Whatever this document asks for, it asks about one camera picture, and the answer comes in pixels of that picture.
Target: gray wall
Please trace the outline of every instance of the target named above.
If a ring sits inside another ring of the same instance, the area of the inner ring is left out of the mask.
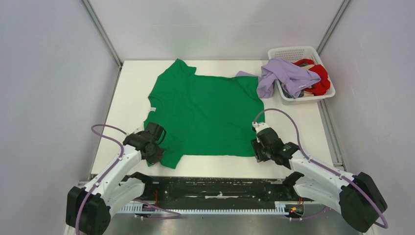
[[[116,76],[79,1],[0,1],[1,234],[62,234]]]
[[[414,9],[410,0],[355,0],[322,54],[348,169],[370,174],[389,205],[380,234],[415,230]]]
[[[91,0],[123,60],[268,59],[317,47],[342,0]]]

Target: white table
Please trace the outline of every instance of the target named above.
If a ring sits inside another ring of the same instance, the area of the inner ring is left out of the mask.
[[[157,77],[172,63],[173,61],[126,61],[106,124],[117,126],[128,133],[132,133],[139,127],[142,128],[150,111],[148,95]],[[196,67],[198,75],[234,77],[238,71],[260,75],[261,66],[267,61],[186,61],[186,63]],[[282,109],[295,120],[300,130],[301,143],[309,154],[328,164],[333,164],[317,103],[284,106],[281,104],[281,97],[277,90],[272,98],[262,99],[262,101],[265,108]],[[283,114],[268,111],[265,113],[265,121],[274,128],[284,142],[297,143],[294,127]],[[104,129],[104,135],[120,141],[125,138],[121,133],[110,128]],[[98,174],[118,151],[118,145],[101,139],[92,174]],[[136,171],[150,176],[275,179],[283,179],[291,173],[290,170],[276,165],[273,161],[257,163],[255,157],[188,155],[181,158],[176,169],[164,167],[160,163],[148,167],[146,161],[141,161],[128,174]]]

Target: laundry basket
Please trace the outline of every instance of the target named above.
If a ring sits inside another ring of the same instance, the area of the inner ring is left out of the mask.
[[[284,60],[290,61],[290,62],[296,62],[301,59],[311,59],[314,61],[316,65],[323,65],[322,60],[320,59],[319,55],[317,54],[317,51],[310,46],[299,46],[299,47],[280,47],[280,48],[274,48],[268,51],[268,58],[272,59],[275,57],[282,58]],[[282,103],[284,105],[292,105],[292,104],[304,104],[304,103],[312,103],[317,102],[325,98],[333,97],[336,93],[336,90],[334,90],[333,83],[330,85],[330,89],[326,92],[325,95],[317,95],[312,97],[299,97],[296,99],[285,97],[285,95],[282,92],[282,87],[279,82],[276,82],[279,90],[279,94],[282,97]]]

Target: red cloth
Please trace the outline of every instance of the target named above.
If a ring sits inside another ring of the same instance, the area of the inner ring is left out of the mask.
[[[313,60],[310,59],[302,59],[299,60],[293,64],[295,65],[300,65],[300,64],[304,64],[304,63],[308,63],[310,65],[314,64]],[[313,71],[316,74],[318,74],[321,78],[321,81],[314,84],[313,86],[311,86],[312,88],[306,88],[304,89],[304,91],[306,92],[311,92],[314,95],[325,95],[325,93],[327,92],[327,90],[330,88],[330,81],[328,80],[328,73],[325,70],[325,68],[322,65],[315,65],[312,68],[309,69],[309,71]]]

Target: green shirt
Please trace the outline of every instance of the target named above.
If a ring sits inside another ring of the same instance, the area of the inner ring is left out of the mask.
[[[257,77],[201,76],[195,71],[176,60],[148,97],[156,109],[144,125],[151,121],[166,130],[161,164],[176,168],[184,154],[253,157],[252,122],[264,109],[256,94]]]

